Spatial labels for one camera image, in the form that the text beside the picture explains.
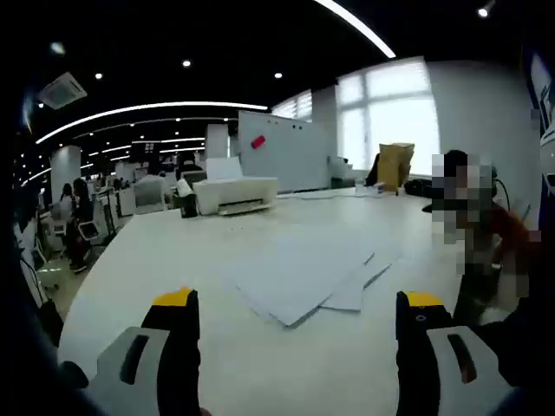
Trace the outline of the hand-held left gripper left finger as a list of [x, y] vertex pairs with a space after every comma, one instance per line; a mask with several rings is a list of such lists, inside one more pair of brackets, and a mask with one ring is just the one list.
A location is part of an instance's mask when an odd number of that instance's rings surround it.
[[199, 365], [198, 293], [181, 288], [99, 355], [95, 401], [108, 415], [200, 415]]

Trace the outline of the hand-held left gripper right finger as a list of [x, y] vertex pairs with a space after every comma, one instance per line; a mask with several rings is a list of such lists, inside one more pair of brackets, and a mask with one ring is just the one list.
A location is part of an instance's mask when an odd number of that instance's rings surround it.
[[503, 400], [497, 355], [435, 296], [397, 293], [395, 338], [398, 415], [490, 415]]

